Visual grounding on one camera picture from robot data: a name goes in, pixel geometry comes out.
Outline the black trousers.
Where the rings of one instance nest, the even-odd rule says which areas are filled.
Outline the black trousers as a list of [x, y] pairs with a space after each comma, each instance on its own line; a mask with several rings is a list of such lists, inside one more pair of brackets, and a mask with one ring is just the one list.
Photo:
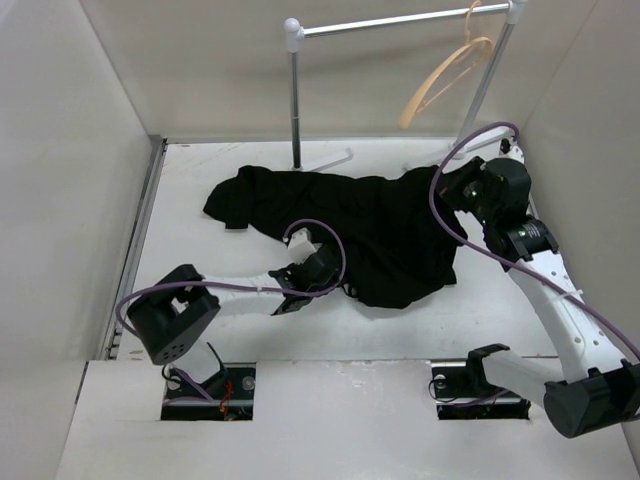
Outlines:
[[435, 168], [397, 179], [243, 166], [214, 187], [203, 211], [230, 230], [253, 226], [282, 239], [305, 219], [314, 241], [344, 246], [346, 291], [369, 307], [403, 309], [457, 282], [458, 237], [466, 235], [442, 201], [429, 206]]

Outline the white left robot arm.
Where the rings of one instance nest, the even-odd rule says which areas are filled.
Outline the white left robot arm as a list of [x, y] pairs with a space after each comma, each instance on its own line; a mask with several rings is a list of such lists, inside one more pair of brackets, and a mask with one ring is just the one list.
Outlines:
[[183, 264], [130, 295], [129, 329], [153, 364], [169, 368], [168, 381], [187, 388], [182, 397], [213, 403], [228, 378], [214, 347], [201, 339], [214, 318], [297, 312], [340, 287], [345, 272], [344, 248], [335, 245], [322, 245], [300, 263], [234, 283]]

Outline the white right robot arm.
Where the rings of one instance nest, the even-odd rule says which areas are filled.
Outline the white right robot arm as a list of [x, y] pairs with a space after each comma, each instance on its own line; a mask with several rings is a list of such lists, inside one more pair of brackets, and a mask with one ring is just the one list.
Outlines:
[[539, 405], [566, 438], [639, 417], [639, 365], [608, 338], [613, 326], [586, 305], [548, 227], [529, 211], [531, 178], [508, 157], [473, 158], [437, 172], [429, 205], [471, 214], [483, 232], [477, 252], [499, 262], [534, 309], [561, 367], [546, 368], [492, 344], [469, 352], [464, 384], [483, 396], [503, 389]]

